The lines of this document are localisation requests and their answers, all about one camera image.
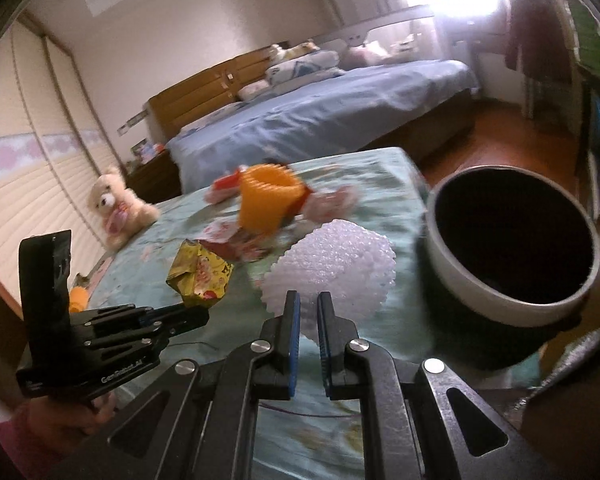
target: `pink sleeve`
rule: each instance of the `pink sleeve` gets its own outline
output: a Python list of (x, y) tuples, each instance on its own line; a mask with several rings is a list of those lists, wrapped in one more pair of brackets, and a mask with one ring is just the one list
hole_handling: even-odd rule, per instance
[(62, 456), (46, 448), (29, 431), (29, 403), (20, 406), (11, 420), (0, 422), (0, 444), (27, 480), (46, 477)]

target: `nightstand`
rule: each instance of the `nightstand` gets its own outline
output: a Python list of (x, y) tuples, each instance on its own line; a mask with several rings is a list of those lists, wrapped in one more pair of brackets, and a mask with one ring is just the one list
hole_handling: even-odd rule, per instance
[(157, 204), (180, 196), (180, 174), (168, 150), (156, 155), (126, 178), (127, 187), (133, 189), (145, 202)]

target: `wooden headboard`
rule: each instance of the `wooden headboard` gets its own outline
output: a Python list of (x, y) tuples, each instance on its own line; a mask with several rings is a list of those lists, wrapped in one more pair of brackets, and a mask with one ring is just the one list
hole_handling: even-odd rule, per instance
[(253, 50), (186, 78), (150, 98), (149, 127), (156, 141), (175, 137), (183, 126), (237, 101), (238, 90), (264, 77), (269, 47)]

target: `bubble wrap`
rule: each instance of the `bubble wrap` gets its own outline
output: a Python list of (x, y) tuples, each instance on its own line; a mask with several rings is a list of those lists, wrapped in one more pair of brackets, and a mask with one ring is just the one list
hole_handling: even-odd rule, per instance
[(286, 292), (300, 294), (302, 334), (318, 342), (316, 299), (328, 291), (337, 316), (357, 322), (375, 312), (395, 280), (389, 240), (346, 220), (334, 220), (291, 247), (262, 281), (267, 310), (282, 314)]

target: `bedspread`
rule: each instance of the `bedspread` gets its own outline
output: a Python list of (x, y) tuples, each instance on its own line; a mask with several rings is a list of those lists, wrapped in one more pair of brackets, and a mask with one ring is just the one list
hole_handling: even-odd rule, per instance
[[(426, 316), (418, 281), (414, 245), (420, 236), (426, 186), (398, 148), (330, 156), (294, 164), (314, 189), (355, 184), (361, 199), (350, 218), (389, 238), (397, 262), (395, 287), (384, 306), (358, 323), (360, 337), (385, 347), (395, 358), (420, 362), (432, 355), (435, 334)], [(135, 303), (161, 306), (178, 301), (164, 282), (183, 238), (192, 237), (216, 216), (235, 214), (238, 201), (207, 205), (200, 190), (160, 204), (162, 217), (122, 249), (90, 301), (90, 308)], [(119, 389), (125, 402), (180, 359), (201, 364), (224, 358), (260, 333), (270, 317), (238, 265), (227, 295), (210, 310), (204, 327), (172, 338), (154, 370)], [(289, 402), (263, 401), (258, 412), (254, 480), (363, 479), (360, 407), (354, 401), (331, 402), (320, 375), (318, 346), (301, 336), (296, 396)], [(538, 378), (538, 359), (499, 373), (481, 373), (452, 364), (474, 387), (510, 387)]]
[(471, 69), (453, 60), (359, 68), (249, 104), (167, 147), (190, 193), (267, 157), (298, 162), (355, 152), (477, 85)]

